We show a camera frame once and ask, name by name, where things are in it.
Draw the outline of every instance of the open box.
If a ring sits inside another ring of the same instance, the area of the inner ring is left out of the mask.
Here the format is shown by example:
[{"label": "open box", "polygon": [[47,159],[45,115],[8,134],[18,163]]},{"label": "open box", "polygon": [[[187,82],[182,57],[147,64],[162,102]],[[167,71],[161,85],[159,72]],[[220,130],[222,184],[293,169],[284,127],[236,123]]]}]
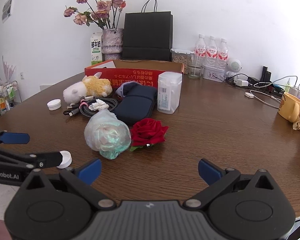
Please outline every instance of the open box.
[{"label": "open box", "polygon": [[166,71],[183,73],[183,63],[155,60],[108,60],[84,69],[87,76],[101,72],[101,78],[109,79],[112,87],[136,81],[141,85],[158,87],[158,76]]}]

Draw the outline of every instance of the blue rubber pad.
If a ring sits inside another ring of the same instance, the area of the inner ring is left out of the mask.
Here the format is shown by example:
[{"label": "blue rubber pad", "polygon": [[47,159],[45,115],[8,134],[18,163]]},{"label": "blue rubber pad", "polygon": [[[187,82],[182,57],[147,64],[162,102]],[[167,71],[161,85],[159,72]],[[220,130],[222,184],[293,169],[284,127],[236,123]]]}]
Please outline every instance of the blue rubber pad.
[{"label": "blue rubber pad", "polygon": [[5,144],[27,144],[30,136],[27,133],[5,132],[0,136],[0,140]]},{"label": "blue rubber pad", "polygon": [[222,177],[222,173],[216,170],[214,167],[210,166],[203,160],[199,161],[198,172],[200,177],[208,184],[212,185]]},{"label": "blue rubber pad", "polygon": [[78,173],[78,178],[91,185],[101,174],[101,160],[96,160]]}]

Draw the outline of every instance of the metal pin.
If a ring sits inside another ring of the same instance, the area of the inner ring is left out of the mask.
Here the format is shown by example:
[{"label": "metal pin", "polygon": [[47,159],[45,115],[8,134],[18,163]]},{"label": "metal pin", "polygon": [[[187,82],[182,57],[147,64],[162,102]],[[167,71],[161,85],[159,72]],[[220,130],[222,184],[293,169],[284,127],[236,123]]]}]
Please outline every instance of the metal pin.
[{"label": "metal pin", "polygon": [[188,199],[186,201],[186,206],[187,207],[192,207],[192,208],[200,207],[201,206],[201,201],[198,200],[198,199]]},{"label": "metal pin", "polygon": [[108,207],[112,207],[114,205],[114,202],[111,199],[101,199],[98,202],[98,205],[103,208],[108,208]]}]

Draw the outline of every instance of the black paper bag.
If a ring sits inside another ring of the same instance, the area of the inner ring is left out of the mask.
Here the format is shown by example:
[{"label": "black paper bag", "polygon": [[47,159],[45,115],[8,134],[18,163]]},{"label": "black paper bag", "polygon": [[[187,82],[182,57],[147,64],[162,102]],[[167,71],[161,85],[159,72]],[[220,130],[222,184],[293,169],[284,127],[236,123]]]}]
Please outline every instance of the black paper bag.
[{"label": "black paper bag", "polygon": [[171,61],[173,16],[171,12],[157,12],[156,6],[157,0],[154,12],[126,14],[122,59]]}]

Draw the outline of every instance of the milk carton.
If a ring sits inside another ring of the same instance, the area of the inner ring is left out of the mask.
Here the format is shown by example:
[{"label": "milk carton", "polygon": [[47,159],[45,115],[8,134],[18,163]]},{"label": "milk carton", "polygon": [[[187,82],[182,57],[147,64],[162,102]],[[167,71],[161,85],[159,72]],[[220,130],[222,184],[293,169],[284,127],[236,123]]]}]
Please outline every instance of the milk carton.
[{"label": "milk carton", "polygon": [[102,62],[102,33],[93,33],[91,37],[91,65]]}]

